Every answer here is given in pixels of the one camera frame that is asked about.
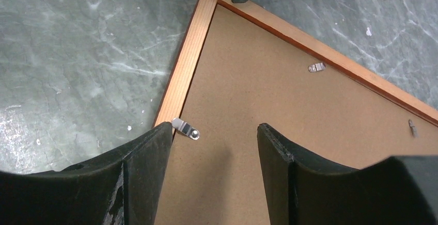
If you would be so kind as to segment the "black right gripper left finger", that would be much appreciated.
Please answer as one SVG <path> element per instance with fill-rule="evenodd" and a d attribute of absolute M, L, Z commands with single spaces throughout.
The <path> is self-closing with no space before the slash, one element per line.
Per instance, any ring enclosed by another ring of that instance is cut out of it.
<path fill-rule="evenodd" d="M 1 172 L 1 224 L 154 224 L 172 126 L 62 171 Z"/>

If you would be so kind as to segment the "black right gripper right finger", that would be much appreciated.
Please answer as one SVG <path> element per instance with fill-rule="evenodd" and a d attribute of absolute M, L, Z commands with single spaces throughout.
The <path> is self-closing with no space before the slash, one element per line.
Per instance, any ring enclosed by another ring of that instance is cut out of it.
<path fill-rule="evenodd" d="M 257 143 L 271 224 L 437 224 L 437 156 L 364 169 L 326 159 L 267 123 Z"/>

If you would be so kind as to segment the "orange wooden picture frame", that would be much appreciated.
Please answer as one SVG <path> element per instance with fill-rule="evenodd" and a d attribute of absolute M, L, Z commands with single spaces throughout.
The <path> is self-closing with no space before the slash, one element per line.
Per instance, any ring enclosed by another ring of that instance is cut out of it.
<path fill-rule="evenodd" d="M 437 126 L 436 109 L 254 2 L 234 4 L 231 0 L 197 0 L 153 126 L 181 115 L 217 5 L 247 19 L 378 95 Z"/>

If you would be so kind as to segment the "brown frame backing board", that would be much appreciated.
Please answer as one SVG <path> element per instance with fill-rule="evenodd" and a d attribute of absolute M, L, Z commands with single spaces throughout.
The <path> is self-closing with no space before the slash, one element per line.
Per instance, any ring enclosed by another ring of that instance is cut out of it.
<path fill-rule="evenodd" d="M 437 154 L 437 127 L 230 10 L 217 6 L 174 137 L 156 224 L 269 224 L 257 127 L 361 169 Z M 413 120 L 418 137 L 411 134 Z"/>

